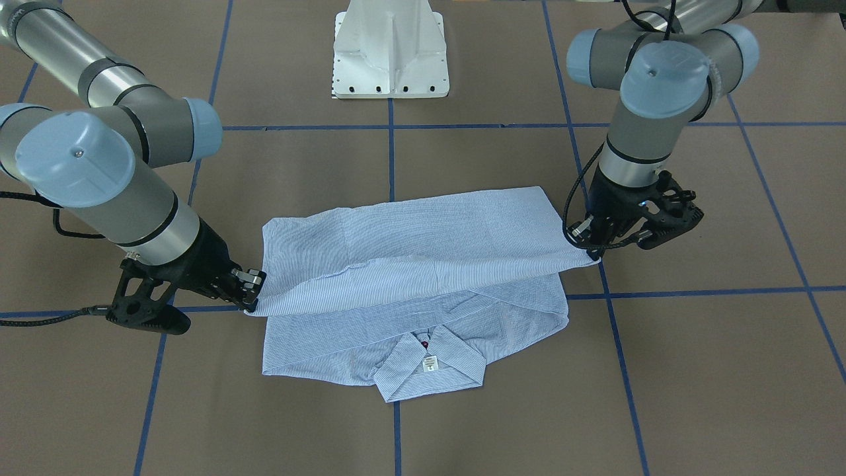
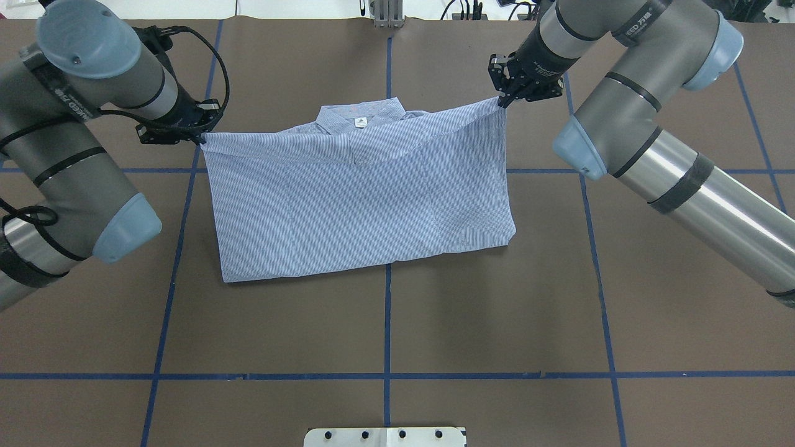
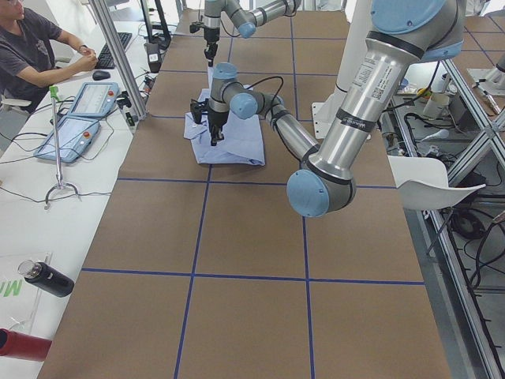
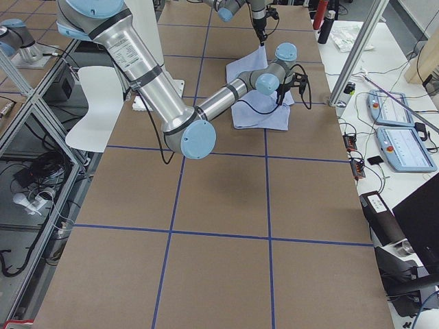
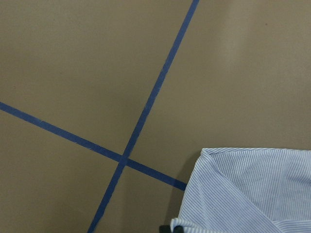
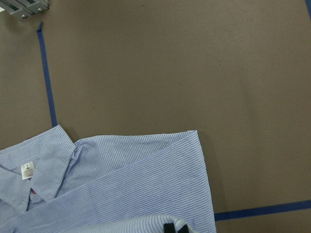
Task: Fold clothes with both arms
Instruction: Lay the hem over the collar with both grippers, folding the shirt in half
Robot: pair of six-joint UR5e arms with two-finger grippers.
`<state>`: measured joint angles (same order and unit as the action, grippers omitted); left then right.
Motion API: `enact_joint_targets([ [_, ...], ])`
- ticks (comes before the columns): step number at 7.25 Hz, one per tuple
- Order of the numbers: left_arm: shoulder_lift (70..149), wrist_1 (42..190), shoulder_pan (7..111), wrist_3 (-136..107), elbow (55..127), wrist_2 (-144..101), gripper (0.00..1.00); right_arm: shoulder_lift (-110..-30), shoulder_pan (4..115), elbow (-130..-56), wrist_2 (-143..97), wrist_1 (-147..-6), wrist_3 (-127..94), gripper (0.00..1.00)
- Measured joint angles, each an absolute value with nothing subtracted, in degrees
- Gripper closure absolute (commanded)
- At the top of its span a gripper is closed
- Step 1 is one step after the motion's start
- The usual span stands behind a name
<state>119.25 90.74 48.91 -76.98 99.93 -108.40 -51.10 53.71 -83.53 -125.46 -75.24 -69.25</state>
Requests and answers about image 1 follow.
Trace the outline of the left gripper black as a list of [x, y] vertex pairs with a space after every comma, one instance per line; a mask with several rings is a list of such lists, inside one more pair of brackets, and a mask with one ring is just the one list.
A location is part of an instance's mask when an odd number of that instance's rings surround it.
[[575, 247], [586, 250], [593, 260], [600, 260], [605, 247], [613, 242], [637, 242], [637, 233], [644, 223], [638, 199], [647, 187], [620, 186], [596, 171], [590, 184], [585, 220], [568, 226], [566, 237]]

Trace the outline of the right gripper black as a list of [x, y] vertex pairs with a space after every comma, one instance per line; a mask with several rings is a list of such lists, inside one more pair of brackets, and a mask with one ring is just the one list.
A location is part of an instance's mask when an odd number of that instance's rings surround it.
[[229, 247], [208, 223], [200, 223], [194, 243], [176, 260], [158, 268], [158, 278], [209, 298], [230, 298], [243, 311], [256, 311], [267, 273], [233, 262]]

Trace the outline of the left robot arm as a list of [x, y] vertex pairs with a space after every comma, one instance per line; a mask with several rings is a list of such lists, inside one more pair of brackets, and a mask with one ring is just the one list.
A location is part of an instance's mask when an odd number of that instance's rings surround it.
[[759, 44], [739, 25], [752, 13], [844, 13], [843, 1], [660, 1], [613, 29], [581, 31], [569, 45], [567, 72], [594, 89], [617, 91], [605, 139], [589, 165], [596, 172], [586, 215], [564, 236], [598, 261], [605, 252], [661, 246], [698, 226], [695, 192], [680, 187], [667, 162], [683, 128], [747, 81]]

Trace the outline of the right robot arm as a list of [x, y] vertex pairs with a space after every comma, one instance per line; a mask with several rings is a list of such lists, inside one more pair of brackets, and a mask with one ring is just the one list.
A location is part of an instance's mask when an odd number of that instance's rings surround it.
[[265, 274], [156, 173], [216, 154], [223, 126], [202, 99], [175, 99], [79, 27], [55, 1], [3, 1], [2, 45], [31, 58], [85, 107], [2, 107], [2, 171], [122, 249], [123, 275], [253, 311]]

